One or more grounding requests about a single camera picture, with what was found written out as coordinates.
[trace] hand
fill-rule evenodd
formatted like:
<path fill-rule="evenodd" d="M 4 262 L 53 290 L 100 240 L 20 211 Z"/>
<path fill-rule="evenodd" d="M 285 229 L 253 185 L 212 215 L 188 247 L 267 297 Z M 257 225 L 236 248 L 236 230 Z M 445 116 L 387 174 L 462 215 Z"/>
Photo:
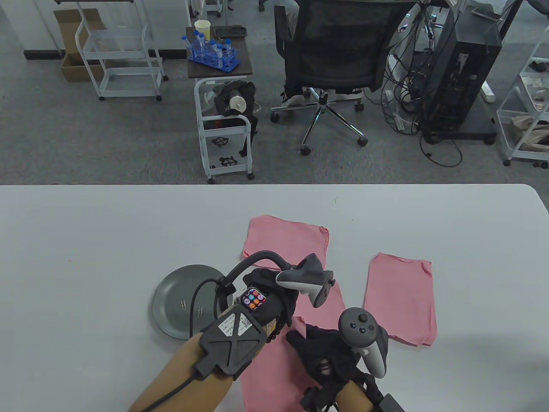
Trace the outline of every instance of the hand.
<path fill-rule="evenodd" d="M 362 372 L 356 367 L 360 356 L 341 339 L 339 331 L 306 325 L 307 338 L 297 331 L 286 335 L 305 370 L 320 385 L 335 383 L 343 388 Z"/>
<path fill-rule="evenodd" d="M 299 295 L 296 290 L 278 286 L 275 280 L 277 274 L 277 271 L 269 269 L 254 269 L 244 276 L 246 286 L 257 287 L 267 297 L 265 303 L 253 311 L 253 316 L 259 324 L 265 326 L 279 314 L 282 314 L 282 321 L 277 325 L 276 334 L 280 332 L 285 323 L 288 326 L 292 324 L 295 303 Z"/>

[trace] white wall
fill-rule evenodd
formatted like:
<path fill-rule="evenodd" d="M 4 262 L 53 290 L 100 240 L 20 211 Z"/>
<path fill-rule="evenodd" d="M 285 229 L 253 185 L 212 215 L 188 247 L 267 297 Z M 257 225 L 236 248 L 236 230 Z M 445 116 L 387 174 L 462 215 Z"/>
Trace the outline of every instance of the white wall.
<path fill-rule="evenodd" d="M 76 6 L 73 3 L 57 5 L 54 0 L 35 0 L 35 2 L 36 5 L 32 0 L 0 0 L 0 5 L 25 50 L 55 50 L 55 44 L 61 49 L 65 48 L 53 12 L 74 9 Z M 187 26 L 185 1 L 144 0 L 144 2 L 149 12 L 157 47 L 159 49 L 184 48 L 181 36 Z M 107 28 L 138 25 L 135 5 L 129 2 L 82 3 L 82 6 L 97 8 Z"/>

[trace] black baseboard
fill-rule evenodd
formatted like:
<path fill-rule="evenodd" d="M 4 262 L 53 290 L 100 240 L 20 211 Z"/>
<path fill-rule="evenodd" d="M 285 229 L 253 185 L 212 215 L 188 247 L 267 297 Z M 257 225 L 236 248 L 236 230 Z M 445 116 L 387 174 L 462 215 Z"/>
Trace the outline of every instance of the black baseboard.
<path fill-rule="evenodd" d="M 61 60 L 65 56 L 65 51 L 61 54 L 57 50 L 25 50 L 23 55 L 27 60 Z"/>
<path fill-rule="evenodd" d="M 186 49 L 163 49 L 158 50 L 158 53 L 165 60 L 187 58 Z M 23 55 L 27 60 L 61 60 L 65 57 L 65 51 L 61 50 L 61 54 L 59 54 L 57 50 L 25 50 L 23 51 Z M 156 57 L 154 50 L 149 50 L 149 55 Z"/>

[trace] gray plate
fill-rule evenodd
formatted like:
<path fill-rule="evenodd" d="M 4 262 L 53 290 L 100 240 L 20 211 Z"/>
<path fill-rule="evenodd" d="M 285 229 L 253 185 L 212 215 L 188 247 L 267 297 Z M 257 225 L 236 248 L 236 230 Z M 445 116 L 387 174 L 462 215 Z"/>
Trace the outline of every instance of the gray plate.
<path fill-rule="evenodd" d="M 175 339 L 189 339 L 189 315 L 195 289 L 202 281 L 221 276 L 217 269 L 205 265 L 184 266 L 167 275 L 153 296 L 153 319 L 160 330 Z M 194 304 L 194 334 L 214 320 L 215 286 L 213 282 L 207 283 L 198 292 Z"/>

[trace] chair base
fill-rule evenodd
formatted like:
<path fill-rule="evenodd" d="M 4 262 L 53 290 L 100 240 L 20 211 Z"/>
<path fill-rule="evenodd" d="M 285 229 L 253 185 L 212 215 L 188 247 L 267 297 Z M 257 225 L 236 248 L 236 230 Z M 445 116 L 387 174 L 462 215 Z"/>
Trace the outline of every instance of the chair base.
<path fill-rule="evenodd" d="M 366 144 L 368 143 L 368 139 L 366 139 L 366 137 L 364 136 L 364 133 L 362 133 L 359 129 L 351 125 L 343 116 L 341 116 L 338 112 L 336 112 L 330 106 L 331 104 L 334 104 L 334 103 L 351 102 L 352 100 L 328 101 L 328 93 L 326 91 L 321 91 L 321 94 L 319 95 L 312 87 L 309 87 L 308 90 L 311 92 L 312 96 L 316 100 L 314 103 L 271 108 L 271 121 L 273 123 L 276 123 L 279 119 L 279 115 L 277 114 L 278 112 L 293 112 L 295 110 L 306 110 L 306 109 L 312 109 L 312 108 L 317 109 L 315 113 L 315 117 L 313 118 L 312 123 L 309 125 L 309 128 L 305 133 L 305 137 L 301 141 L 300 153 L 303 156 L 307 156 L 311 153 L 311 149 L 306 145 L 307 139 L 311 135 L 312 130 L 315 128 L 315 125 L 318 122 L 320 115 L 324 113 L 331 114 L 336 119 L 338 119 L 341 123 L 347 126 L 348 129 L 352 130 L 355 134 L 357 134 L 358 135 L 357 143 L 359 146 L 362 146 L 362 147 L 366 146 Z M 364 110 L 364 105 L 361 103 L 361 99 L 358 98 L 354 100 L 356 101 L 355 110 L 357 112 L 359 112 L 360 110 Z"/>

